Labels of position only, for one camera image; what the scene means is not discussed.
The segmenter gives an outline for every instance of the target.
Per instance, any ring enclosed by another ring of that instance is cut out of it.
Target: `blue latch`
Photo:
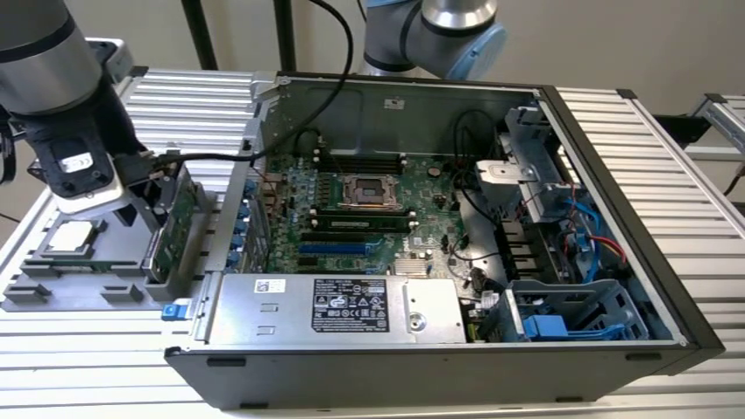
[[[187,319],[188,306],[180,306],[179,304],[167,304],[163,306],[162,310],[162,320],[163,321],[180,321]]]
[[[565,339],[569,336],[561,316],[533,315],[523,320],[525,335],[529,339]]]

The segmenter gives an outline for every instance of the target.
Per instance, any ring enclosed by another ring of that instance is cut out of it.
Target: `green circuit board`
[[[409,157],[408,166],[401,175],[391,175],[396,179],[395,194],[397,204],[404,209],[416,211],[417,228],[411,233],[367,233],[365,244],[368,256],[361,255],[302,255],[299,247],[306,243],[302,234],[312,232],[310,225],[311,206],[334,208],[339,202],[342,188],[340,178],[355,174],[319,173],[308,159],[284,155],[270,161],[270,177],[278,179],[287,175],[287,184],[275,185],[276,196],[268,205],[272,228],[272,254],[270,272],[303,273],[314,271],[340,271],[360,274],[395,273],[395,262],[400,259],[419,259],[420,255],[432,251],[428,261],[429,278],[451,278],[452,271],[459,275],[467,272],[461,261],[448,265],[449,255],[441,250],[443,236],[453,244],[464,234],[460,210],[452,208],[452,180],[443,170],[444,163],[436,158]],[[436,168],[441,175],[433,177],[428,171]],[[323,198],[320,183],[327,179],[331,185],[332,199]],[[295,209],[283,211],[283,203],[294,198]],[[318,258],[314,266],[300,266],[304,256]]]

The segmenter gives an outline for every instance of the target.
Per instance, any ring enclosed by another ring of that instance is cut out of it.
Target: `sticker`
[[[256,293],[276,293],[284,292],[284,279],[256,279],[256,286],[254,292]]]
[[[316,279],[314,316],[318,333],[387,333],[385,279]]]
[[[332,227],[369,227],[371,224],[363,221],[332,221]]]
[[[391,109],[392,111],[403,111],[407,106],[407,100],[403,99],[387,99],[383,102],[383,109]]]

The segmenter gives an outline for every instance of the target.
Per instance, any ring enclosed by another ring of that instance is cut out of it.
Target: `motherboard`
[[[328,159],[331,167],[292,155],[270,163],[268,271],[464,276],[465,262],[448,250],[464,235],[449,163],[436,156],[409,156],[405,164]],[[347,171],[355,168],[367,173]]]

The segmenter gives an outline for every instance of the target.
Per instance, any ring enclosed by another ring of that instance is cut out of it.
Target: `black plastic bracket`
[[[683,148],[697,142],[712,127],[701,116],[655,115],[655,119]]]
[[[729,103],[724,96],[721,96],[719,93],[707,93],[704,96],[713,103]]]
[[[616,92],[624,99],[636,100],[640,98],[640,96],[637,96],[637,94],[631,89],[616,89]]]

